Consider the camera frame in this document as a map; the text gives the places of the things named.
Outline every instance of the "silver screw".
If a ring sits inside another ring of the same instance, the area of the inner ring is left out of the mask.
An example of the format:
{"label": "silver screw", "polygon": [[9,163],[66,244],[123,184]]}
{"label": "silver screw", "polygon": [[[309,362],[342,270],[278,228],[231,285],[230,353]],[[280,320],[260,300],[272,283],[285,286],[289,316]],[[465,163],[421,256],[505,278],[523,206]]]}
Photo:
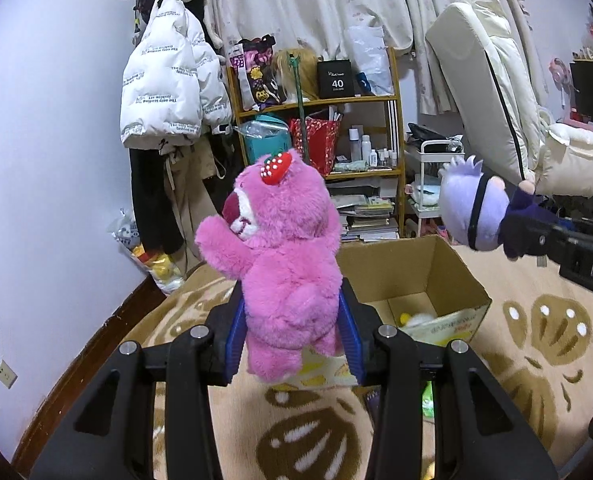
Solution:
{"label": "silver screw", "polygon": [[457,354],[464,354],[470,348],[465,341],[462,339],[455,339],[450,343],[450,348],[454,350]]}
{"label": "silver screw", "polygon": [[123,355],[130,355],[136,352],[136,348],[137,346],[134,341],[126,341],[125,343],[121,343],[121,346],[118,347],[118,351]]}
{"label": "silver screw", "polygon": [[392,325],[381,325],[379,327],[379,334],[383,337],[387,337],[388,339],[397,335],[397,332],[399,332],[397,327]]}
{"label": "silver screw", "polygon": [[190,335],[195,339],[203,339],[209,333],[210,329],[205,325],[196,325],[190,328]]}

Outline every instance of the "beige pants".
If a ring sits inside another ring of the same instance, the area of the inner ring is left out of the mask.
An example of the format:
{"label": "beige pants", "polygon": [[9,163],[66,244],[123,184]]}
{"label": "beige pants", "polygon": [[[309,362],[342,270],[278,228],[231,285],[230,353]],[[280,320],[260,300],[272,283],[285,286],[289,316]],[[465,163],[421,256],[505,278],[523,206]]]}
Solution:
{"label": "beige pants", "polygon": [[212,150],[206,137],[182,148],[182,156],[169,159],[166,193],[172,202],[174,216],[185,240],[183,247],[170,257],[184,276],[202,262],[194,243],[194,233],[201,221],[216,215],[216,209],[203,184],[204,178],[216,174]]}

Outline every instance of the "red strawberry hair clip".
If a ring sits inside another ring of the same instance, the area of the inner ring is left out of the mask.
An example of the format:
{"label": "red strawberry hair clip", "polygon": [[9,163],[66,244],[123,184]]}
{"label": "red strawberry hair clip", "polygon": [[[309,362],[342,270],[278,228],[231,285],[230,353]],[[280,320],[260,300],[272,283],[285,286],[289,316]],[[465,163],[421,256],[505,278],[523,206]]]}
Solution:
{"label": "red strawberry hair clip", "polygon": [[288,152],[270,155],[260,169],[260,179],[268,186],[276,186],[288,173],[290,164],[292,164],[292,155]]}

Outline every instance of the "curtain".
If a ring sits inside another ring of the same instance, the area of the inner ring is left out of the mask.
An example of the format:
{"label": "curtain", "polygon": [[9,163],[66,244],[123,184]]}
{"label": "curtain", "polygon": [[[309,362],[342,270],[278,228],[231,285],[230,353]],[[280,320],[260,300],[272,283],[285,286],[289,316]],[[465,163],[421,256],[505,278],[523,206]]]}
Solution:
{"label": "curtain", "polygon": [[208,20],[226,46],[241,38],[273,34],[275,52],[308,47],[324,59],[348,57],[343,31],[382,25],[385,44],[399,53],[413,44],[405,0],[208,0]]}
{"label": "curtain", "polygon": [[[457,111],[439,61],[425,39],[427,30],[438,15],[455,1],[457,0],[407,0],[414,31],[414,50],[418,63],[419,112],[422,114],[436,115]],[[547,101],[547,87],[526,17],[527,12],[523,9],[523,0],[500,0],[500,2],[512,27],[513,37],[519,46],[523,61],[528,67],[537,101],[544,105]]]}

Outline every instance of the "pink fur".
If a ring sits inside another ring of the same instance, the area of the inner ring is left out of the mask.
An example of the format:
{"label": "pink fur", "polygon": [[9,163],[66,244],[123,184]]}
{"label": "pink fur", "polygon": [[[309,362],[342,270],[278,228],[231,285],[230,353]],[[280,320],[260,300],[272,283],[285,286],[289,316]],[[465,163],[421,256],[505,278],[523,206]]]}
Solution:
{"label": "pink fur", "polygon": [[195,239],[208,264],[241,280],[248,366],[268,382],[297,373],[304,346],[328,356],[340,347],[339,214],[318,171],[295,150],[290,153],[292,164],[278,185],[260,178],[266,157],[236,180],[257,222],[254,235],[244,241],[223,218],[213,216],[201,223]]}

